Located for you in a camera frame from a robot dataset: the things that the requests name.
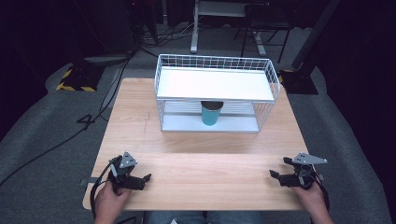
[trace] wooden table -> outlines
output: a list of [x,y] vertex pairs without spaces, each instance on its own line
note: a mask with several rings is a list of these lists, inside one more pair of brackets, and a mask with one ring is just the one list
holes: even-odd
[[126,210],[302,209],[294,193],[269,174],[292,174],[283,157],[307,152],[283,89],[259,133],[175,133],[160,130],[153,79],[125,78],[92,176],[124,151],[138,161],[131,175],[152,174]]

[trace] cup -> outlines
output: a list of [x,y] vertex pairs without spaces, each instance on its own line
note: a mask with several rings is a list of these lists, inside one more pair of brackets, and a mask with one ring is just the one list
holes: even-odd
[[220,110],[224,103],[220,101],[201,101],[202,122],[207,126],[212,126],[218,121]]

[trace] white wire basket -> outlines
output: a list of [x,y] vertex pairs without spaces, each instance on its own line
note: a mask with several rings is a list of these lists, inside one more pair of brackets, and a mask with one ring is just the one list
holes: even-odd
[[[155,94],[162,131],[257,133],[280,85],[268,59],[161,54]],[[218,121],[202,123],[201,101],[222,101]]]

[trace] cable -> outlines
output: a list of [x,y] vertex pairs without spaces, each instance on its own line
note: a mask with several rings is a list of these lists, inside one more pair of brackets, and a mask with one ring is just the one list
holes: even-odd
[[[110,92],[110,90],[111,90],[111,88],[113,87],[114,83],[116,83],[116,81],[118,80],[117,86],[116,86],[116,88],[114,89],[114,92],[113,92],[113,94],[111,95],[109,102],[111,102],[111,101],[113,100],[114,96],[116,95],[117,88],[118,88],[118,86],[120,85],[120,80],[121,80],[122,73],[123,73],[123,69],[122,69],[122,68],[125,67],[126,64],[127,64],[128,62],[129,62],[129,61],[127,61],[127,62],[125,62],[125,63],[123,63],[123,64],[121,65],[121,67],[120,67],[120,69],[119,69],[119,74],[118,74],[118,76],[113,80],[113,82],[112,82],[111,85],[110,85],[110,88],[108,88],[108,90],[107,90],[106,95],[108,95],[108,93]],[[101,117],[103,120],[105,120],[105,121],[108,122],[108,119],[105,119],[105,118],[102,116],[102,113],[101,113],[101,110],[102,110],[102,107],[103,107],[103,103],[105,102],[105,99],[106,99],[106,97],[103,98],[103,100],[102,100],[102,103],[101,103],[100,108],[99,108],[99,114],[100,114],[100,117]]]
[[[120,72],[121,74],[122,74],[123,71],[125,70],[125,67],[126,67],[126,65],[128,64],[128,62],[131,61],[131,59],[132,59],[133,57],[134,57],[134,54],[131,54],[131,57],[129,57],[129,59],[122,65],[122,69],[121,69],[121,72]],[[117,87],[120,85],[120,80],[121,80],[121,78],[119,78]],[[115,92],[113,93],[113,95],[112,95],[110,101],[107,102],[106,106],[105,106],[102,110],[100,110],[99,113],[98,113],[98,115],[96,115],[96,117],[95,117],[93,120],[89,121],[89,122],[85,125],[85,127],[81,128],[78,132],[72,134],[70,137],[68,137],[66,140],[62,141],[60,144],[58,144],[58,145],[56,145],[55,147],[52,147],[52,148],[50,148],[50,149],[48,149],[48,150],[42,152],[41,154],[37,155],[36,157],[32,158],[31,160],[27,161],[26,163],[24,163],[23,165],[21,165],[20,167],[18,167],[16,170],[14,170],[13,172],[11,172],[11,174],[9,174],[5,179],[3,179],[3,180],[0,182],[0,188],[1,188],[12,176],[14,176],[19,170],[23,169],[24,167],[26,167],[26,166],[29,165],[30,163],[36,161],[37,159],[43,157],[43,156],[46,155],[47,153],[49,153],[49,152],[55,150],[56,148],[61,147],[63,144],[69,142],[70,140],[72,140],[73,138],[75,138],[76,136],[78,136],[79,134],[81,134],[83,131],[87,130],[87,128],[88,128],[91,124],[93,124],[93,123],[103,114],[103,112],[108,108],[108,106],[110,105],[110,102],[111,102],[111,100],[113,99],[114,95],[115,95]]]
[[111,163],[112,163],[111,161],[108,163],[108,165],[105,167],[105,169],[99,175],[99,177],[96,179],[96,181],[93,184],[92,189],[91,189],[90,204],[91,204],[91,211],[92,211],[92,215],[93,215],[93,220],[96,219],[96,211],[95,211],[95,194],[96,194],[96,190],[101,184],[106,182],[106,181],[101,182],[101,180],[102,180],[103,175],[107,171],[108,167],[110,167]]

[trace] hand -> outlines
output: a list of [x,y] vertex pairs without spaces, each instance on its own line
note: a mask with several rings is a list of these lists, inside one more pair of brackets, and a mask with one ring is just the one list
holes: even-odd
[[107,181],[105,186],[98,192],[95,199],[96,219],[94,223],[114,223],[131,195],[131,192],[131,189],[119,189],[116,194],[113,191],[111,182]]
[[323,198],[323,192],[319,185],[314,182],[310,189],[302,189],[300,187],[290,187],[300,199],[304,208],[311,215],[315,224],[333,223],[332,218],[326,208]]

